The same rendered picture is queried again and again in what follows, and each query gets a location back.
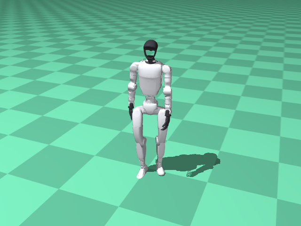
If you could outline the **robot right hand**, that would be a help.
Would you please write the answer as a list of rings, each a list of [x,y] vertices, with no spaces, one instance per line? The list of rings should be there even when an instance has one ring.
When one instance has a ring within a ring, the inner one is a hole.
[[[130,103],[130,105],[128,106],[128,108],[129,108],[129,114],[130,114],[131,120],[132,120],[132,113],[133,113],[134,104]]]

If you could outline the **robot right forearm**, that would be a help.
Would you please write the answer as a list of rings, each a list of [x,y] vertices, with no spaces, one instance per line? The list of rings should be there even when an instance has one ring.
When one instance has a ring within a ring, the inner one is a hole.
[[[130,103],[134,104],[134,100],[135,100],[135,91],[129,90],[128,89],[128,105],[130,105]],[[135,105],[135,104],[134,104]]]

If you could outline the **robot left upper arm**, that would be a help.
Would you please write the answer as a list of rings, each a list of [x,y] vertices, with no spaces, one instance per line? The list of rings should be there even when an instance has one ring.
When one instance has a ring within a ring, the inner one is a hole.
[[[161,64],[162,72],[164,75],[164,84],[165,87],[163,88],[164,95],[171,95],[171,82],[172,82],[172,68],[169,65]]]

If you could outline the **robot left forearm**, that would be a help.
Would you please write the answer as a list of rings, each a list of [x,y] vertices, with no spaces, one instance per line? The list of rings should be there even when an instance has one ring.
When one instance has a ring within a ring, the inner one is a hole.
[[[172,113],[172,89],[171,89],[171,95],[166,95],[164,96],[164,99],[165,99],[165,113],[166,113],[166,110],[169,110],[169,114]]]

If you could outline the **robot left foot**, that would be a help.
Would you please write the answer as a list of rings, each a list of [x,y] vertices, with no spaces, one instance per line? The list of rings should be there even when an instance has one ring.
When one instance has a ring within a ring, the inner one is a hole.
[[[164,172],[164,169],[163,169],[163,167],[162,167],[162,164],[160,165],[160,163],[157,165],[157,163],[156,163],[156,169],[157,169],[157,173],[159,174],[159,175],[164,175],[165,174],[165,172]]]

